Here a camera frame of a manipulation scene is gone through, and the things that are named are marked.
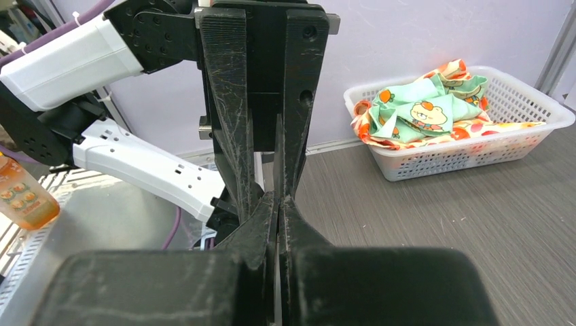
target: gray floor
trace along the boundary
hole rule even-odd
[[[574,326],[575,143],[572,127],[520,161],[399,183],[384,179],[365,146],[317,154],[297,202],[338,246],[463,251],[502,325]]]

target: purple cable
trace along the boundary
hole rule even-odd
[[[28,162],[28,163],[33,163],[33,164],[41,164],[26,154],[16,153],[16,152],[9,150],[8,148],[6,148],[2,145],[0,145],[0,151],[5,156],[12,158],[14,160],[17,160],[17,161]]]
[[[172,239],[174,239],[174,236],[176,235],[176,231],[178,231],[178,225],[180,225],[181,219],[182,219],[182,209],[176,206],[176,220],[174,221],[172,231],[170,231],[168,238],[166,238],[166,241],[164,241],[164,245],[162,245],[162,250],[166,250],[170,246],[170,242],[172,242]]]
[[[78,22],[80,24],[85,24],[85,23],[91,21],[92,19],[96,18],[99,14],[102,14],[104,12],[104,10],[106,10],[106,8],[108,8],[110,5],[112,5],[112,3],[114,3],[114,0],[100,0],[94,7],[90,8],[87,12],[80,15],[78,17]],[[11,53],[11,54],[3,57],[3,58],[0,58],[0,69],[2,67],[4,67],[5,65],[11,63],[12,61],[24,56],[25,52],[28,54],[28,53],[31,53],[35,50],[38,50],[42,46],[50,43],[51,41],[54,41],[55,39],[68,33],[69,31],[76,29],[77,27],[78,27],[78,24],[76,24],[76,21],[72,20],[72,21],[67,22],[66,24],[58,27],[57,29],[54,29],[54,30],[46,33],[45,35],[42,35],[39,39],[37,39],[34,42],[30,43],[29,45],[25,46],[24,51],[18,50],[18,51],[13,52],[13,53]]]

